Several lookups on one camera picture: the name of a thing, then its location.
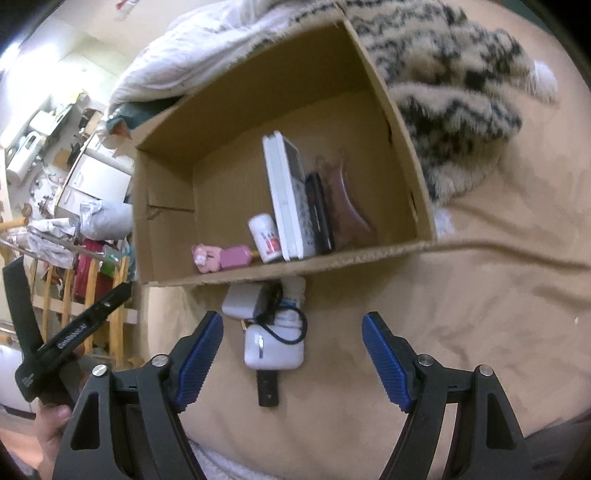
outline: plastic bag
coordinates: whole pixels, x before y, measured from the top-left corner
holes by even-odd
[[[123,240],[133,225],[129,203],[93,200],[80,204],[80,233],[91,240]]]

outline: white plastic bottle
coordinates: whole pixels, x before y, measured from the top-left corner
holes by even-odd
[[[306,279],[304,277],[284,277],[281,279],[283,298],[281,306],[301,309],[306,299]],[[293,310],[282,310],[275,314],[274,325],[279,327],[301,329],[301,319]]]
[[[281,244],[277,226],[273,218],[268,213],[252,217],[248,221],[248,228],[251,230],[252,237],[263,263],[269,263],[273,260],[283,258],[281,253]]]

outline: cardboard box flap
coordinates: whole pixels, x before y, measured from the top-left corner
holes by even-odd
[[[390,100],[386,83],[375,70],[374,63],[362,45],[355,29],[348,20],[345,20],[344,24],[359,53],[359,57],[363,61],[363,66],[365,67],[369,81],[374,87],[376,97],[384,110],[386,118],[388,118],[392,132],[392,145],[394,146],[408,188],[410,189],[409,202],[415,211],[415,221],[417,223],[419,238],[422,240],[434,240],[437,238],[437,234],[435,231],[435,221],[433,220],[431,200],[427,191],[427,185],[423,179],[421,164],[404,124],[404,119],[400,114],[400,110],[398,110],[398,106]]]
[[[400,257],[413,253],[419,253],[432,248],[436,242],[408,242],[406,244],[393,245],[391,247],[376,247],[358,250],[354,254],[351,251],[338,252],[332,255],[300,260],[297,262],[279,262],[267,265],[256,265],[250,268],[220,271],[207,275],[192,275],[173,281],[159,282],[159,287],[183,286],[183,285],[215,285],[230,282],[245,282],[256,280],[272,280],[275,278],[289,277],[291,275],[309,275],[334,268],[343,268],[350,265],[359,265],[369,262],[377,262],[385,258]]]

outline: white wall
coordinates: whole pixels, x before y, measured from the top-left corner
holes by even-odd
[[[114,50],[111,45],[93,37],[88,37],[78,44],[73,53],[82,55],[117,78],[131,65],[134,59],[133,57],[125,57]]]
[[[129,16],[118,21],[116,0],[66,0],[54,15],[134,59],[177,16],[215,1],[139,0]]]
[[[53,17],[39,26],[0,82],[0,132],[16,116],[27,116],[31,106],[39,105],[48,96],[51,88],[48,76],[85,37]]]

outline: white cabinet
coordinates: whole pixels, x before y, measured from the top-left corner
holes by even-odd
[[[86,193],[79,192],[72,187],[64,187],[60,200],[56,206],[56,218],[75,218],[80,215],[80,204],[93,200]]]
[[[131,176],[83,154],[76,163],[66,187],[72,187],[100,200],[122,203]]]

